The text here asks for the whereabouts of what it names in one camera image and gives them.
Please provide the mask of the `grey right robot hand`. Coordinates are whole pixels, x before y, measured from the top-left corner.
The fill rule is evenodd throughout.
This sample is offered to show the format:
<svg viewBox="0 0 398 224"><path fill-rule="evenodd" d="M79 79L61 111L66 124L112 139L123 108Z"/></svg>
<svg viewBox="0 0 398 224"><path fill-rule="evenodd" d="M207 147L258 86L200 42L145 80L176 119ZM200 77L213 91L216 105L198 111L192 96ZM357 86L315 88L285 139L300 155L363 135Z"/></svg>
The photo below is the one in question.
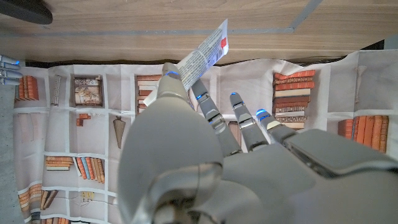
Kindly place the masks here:
<svg viewBox="0 0 398 224"><path fill-rule="evenodd" d="M23 74L19 72L20 69L19 60L1 55L1 84L18 86L23 77Z"/></svg>

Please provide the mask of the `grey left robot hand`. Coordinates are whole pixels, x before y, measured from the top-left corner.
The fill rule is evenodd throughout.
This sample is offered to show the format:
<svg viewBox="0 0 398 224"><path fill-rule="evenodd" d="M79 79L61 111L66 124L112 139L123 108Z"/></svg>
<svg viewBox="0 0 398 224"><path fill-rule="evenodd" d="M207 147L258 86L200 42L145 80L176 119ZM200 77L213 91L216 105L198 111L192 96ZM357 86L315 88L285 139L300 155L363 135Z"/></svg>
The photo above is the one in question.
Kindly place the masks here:
<svg viewBox="0 0 398 224"><path fill-rule="evenodd" d="M267 111L231 104L247 152L211 109L191 109L182 73L164 64L157 98L133 122L120 157L124 223L396 223L397 161Z"/></svg>

